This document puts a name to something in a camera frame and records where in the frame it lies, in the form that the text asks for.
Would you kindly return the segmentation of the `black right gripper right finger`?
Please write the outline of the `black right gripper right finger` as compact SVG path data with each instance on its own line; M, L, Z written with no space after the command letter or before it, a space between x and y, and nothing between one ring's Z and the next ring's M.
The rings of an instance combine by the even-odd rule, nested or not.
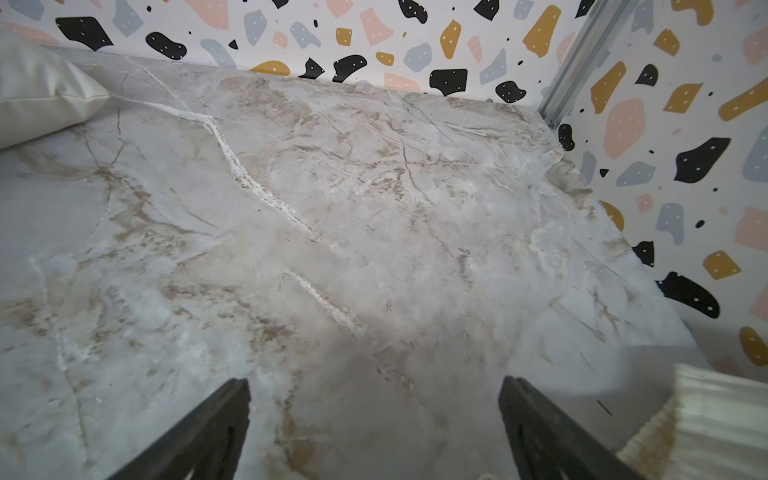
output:
M498 406L522 479L641 477L523 378L504 378Z

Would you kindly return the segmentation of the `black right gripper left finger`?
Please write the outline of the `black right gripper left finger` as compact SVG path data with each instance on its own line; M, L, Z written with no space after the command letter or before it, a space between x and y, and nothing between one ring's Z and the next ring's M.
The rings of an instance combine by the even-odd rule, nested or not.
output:
M232 479L249 426L249 383L230 379L113 479Z

